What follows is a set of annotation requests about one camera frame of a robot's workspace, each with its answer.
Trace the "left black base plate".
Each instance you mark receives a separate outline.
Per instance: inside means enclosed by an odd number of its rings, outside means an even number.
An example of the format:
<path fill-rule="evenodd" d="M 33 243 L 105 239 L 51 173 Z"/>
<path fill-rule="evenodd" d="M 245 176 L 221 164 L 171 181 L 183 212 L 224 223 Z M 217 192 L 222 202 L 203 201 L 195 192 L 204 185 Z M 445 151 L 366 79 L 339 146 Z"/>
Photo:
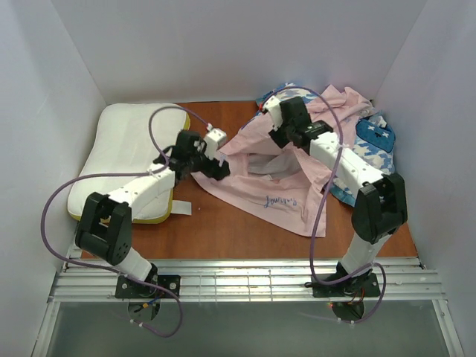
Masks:
<path fill-rule="evenodd" d="M 157 281 L 152 284 L 170 290 L 175 296 L 179 296 L 181 287 L 180 275 L 158 275 Z M 118 277 L 114 296 L 119 299 L 153 299 L 171 298 L 163 290 L 137 283 L 123 275 Z"/>

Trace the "blue white houndstooth pillow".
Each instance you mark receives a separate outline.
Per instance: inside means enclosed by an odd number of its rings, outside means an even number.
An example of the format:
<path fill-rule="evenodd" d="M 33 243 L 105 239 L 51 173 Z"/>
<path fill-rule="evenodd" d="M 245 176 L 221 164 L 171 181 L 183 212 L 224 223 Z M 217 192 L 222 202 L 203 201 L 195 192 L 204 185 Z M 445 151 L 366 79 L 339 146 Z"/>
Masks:
<path fill-rule="evenodd" d="M 256 99 L 256 104 L 260 108 L 263 107 L 272 94 L 280 100 L 302 97 L 304 103 L 310 103 L 318 98 L 308 89 L 299 88 L 293 83 L 285 83 Z M 357 117 L 353 152 L 383 173 L 393 173 L 395 171 L 393 148 L 396 140 L 393 129 L 384 119 L 384 115 L 372 106 L 361 109 Z"/>

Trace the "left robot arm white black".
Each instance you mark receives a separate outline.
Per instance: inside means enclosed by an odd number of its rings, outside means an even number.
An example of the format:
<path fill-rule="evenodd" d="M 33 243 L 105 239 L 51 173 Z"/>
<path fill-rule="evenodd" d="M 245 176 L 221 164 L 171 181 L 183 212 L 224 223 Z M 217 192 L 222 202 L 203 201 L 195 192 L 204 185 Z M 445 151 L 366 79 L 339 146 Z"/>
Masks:
<path fill-rule="evenodd" d="M 149 166 L 148 173 L 106 194 L 93 192 L 85 201 L 75 236 L 76 245 L 107 262 L 132 282 L 157 284 L 157 268 L 132 248 L 132 221 L 153 199 L 171 191 L 191 173 L 217 181 L 230 175 L 229 164 L 217 156 L 227 141 L 221 129 L 204 137 L 182 130 Z"/>

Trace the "white pillow yellow edge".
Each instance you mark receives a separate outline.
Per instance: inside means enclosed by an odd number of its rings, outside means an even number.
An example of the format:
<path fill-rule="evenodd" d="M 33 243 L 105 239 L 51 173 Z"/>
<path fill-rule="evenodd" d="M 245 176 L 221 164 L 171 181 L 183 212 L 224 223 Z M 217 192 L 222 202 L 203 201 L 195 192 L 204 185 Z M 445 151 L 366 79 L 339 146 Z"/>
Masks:
<path fill-rule="evenodd" d="M 94 145 L 80 176 L 95 173 L 145 172 L 159 153 L 149 136 L 151 114 L 169 103 L 127 104 L 107 106 L 100 115 Z M 190 128 L 190 117 L 178 109 L 165 109 L 152 122 L 153 137 L 164 150 L 176 142 L 182 129 Z M 87 196 L 92 192 L 108 193 L 133 180 L 131 177 L 90 178 L 73 184 L 67 201 L 70 216 L 80 220 Z M 134 215 L 134 223 L 158 224 L 173 214 L 190 216 L 190 202 L 173 200 L 173 190 L 154 198 Z"/>

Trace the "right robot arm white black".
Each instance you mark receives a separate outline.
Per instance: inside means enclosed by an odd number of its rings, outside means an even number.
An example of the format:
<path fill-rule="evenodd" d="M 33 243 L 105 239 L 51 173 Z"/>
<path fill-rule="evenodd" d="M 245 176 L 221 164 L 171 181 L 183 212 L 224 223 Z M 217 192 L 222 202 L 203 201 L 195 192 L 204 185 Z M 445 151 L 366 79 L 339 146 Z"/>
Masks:
<path fill-rule="evenodd" d="M 350 189 L 355 204 L 354 235 L 334 274 L 312 275 L 306 287 L 323 295 L 358 292 L 370 282 L 374 260 L 388 239 L 407 221 L 405 182 L 398 173 L 385 174 L 344 147 L 341 129 L 312 121 L 301 97 L 271 97 L 261 108 L 271 116 L 269 133 L 280 148 L 292 143 L 317 159 Z"/>

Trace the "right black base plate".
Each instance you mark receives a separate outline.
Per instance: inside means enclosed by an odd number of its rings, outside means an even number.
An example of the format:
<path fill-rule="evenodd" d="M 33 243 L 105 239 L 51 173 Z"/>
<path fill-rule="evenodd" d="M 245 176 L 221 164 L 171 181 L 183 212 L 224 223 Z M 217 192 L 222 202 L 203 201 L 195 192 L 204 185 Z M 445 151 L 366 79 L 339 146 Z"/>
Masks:
<path fill-rule="evenodd" d="M 352 298 L 354 296 L 377 298 L 381 295 L 377 276 L 374 273 L 359 275 L 335 285 L 323 285 L 312 278 L 310 282 L 305 283 L 305 287 L 312 290 L 314 298 Z"/>

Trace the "aluminium front rail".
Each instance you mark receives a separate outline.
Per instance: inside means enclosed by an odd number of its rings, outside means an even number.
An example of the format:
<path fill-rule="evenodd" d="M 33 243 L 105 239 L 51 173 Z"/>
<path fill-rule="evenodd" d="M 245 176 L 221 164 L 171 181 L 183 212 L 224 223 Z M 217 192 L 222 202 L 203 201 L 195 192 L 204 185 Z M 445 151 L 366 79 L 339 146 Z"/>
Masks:
<path fill-rule="evenodd" d="M 313 299 L 307 260 L 154 260 L 161 274 L 181 278 L 183 303 L 306 302 Z M 412 257 L 382 258 L 374 268 L 385 300 L 444 300 L 435 270 Z M 54 280 L 55 302 L 112 302 L 118 276 L 109 271 L 69 266 Z"/>

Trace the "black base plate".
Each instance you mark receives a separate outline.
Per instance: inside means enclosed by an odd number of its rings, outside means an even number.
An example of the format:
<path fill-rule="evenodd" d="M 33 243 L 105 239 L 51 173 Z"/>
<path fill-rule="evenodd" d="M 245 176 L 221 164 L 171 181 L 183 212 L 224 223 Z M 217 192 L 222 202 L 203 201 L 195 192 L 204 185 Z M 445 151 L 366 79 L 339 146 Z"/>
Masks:
<path fill-rule="evenodd" d="M 175 296 L 179 296 L 181 287 L 180 275 L 158 275 L 157 281 L 152 284 L 170 290 Z M 153 299 L 171 298 L 163 290 L 137 283 L 123 275 L 118 277 L 114 296 L 119 299 Z"/>
<path fill-rule="evenodd" d="M 310 282 L 305 283 L 305 287 L 312 290 L 314 298 L 352 298 L 354 296 L 377 298 L 381 295 L 377 276 L 374 273 L 359 275 L 335 285 L 323 285 L 312 278 Z"/>

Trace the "pink pillowcase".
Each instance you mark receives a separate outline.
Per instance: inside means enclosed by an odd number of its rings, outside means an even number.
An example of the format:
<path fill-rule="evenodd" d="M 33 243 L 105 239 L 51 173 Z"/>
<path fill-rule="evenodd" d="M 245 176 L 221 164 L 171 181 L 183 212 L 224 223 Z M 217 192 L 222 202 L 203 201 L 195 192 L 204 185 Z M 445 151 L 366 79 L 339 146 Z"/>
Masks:
<path fill-rule="evenodd" d="M 328 86 L 320 97 L 286 89 L 277 98 L 297 96 L 303 97 L 312 121 L 341 124 L 347 146 L 354 143 L 358 119 L 372 106 L 350 87 Z M 331 171 L 293 144 L 279 148 L 268 135 L 271 128 L 269 115 L 256 115 L 220 150 L 230 175 L 220 181 L 201 173 L 193 178 L 211 195 L 260 219 L 304 237 L 313 231 L 324 237 L 326 214 L 318 207 Z"/>

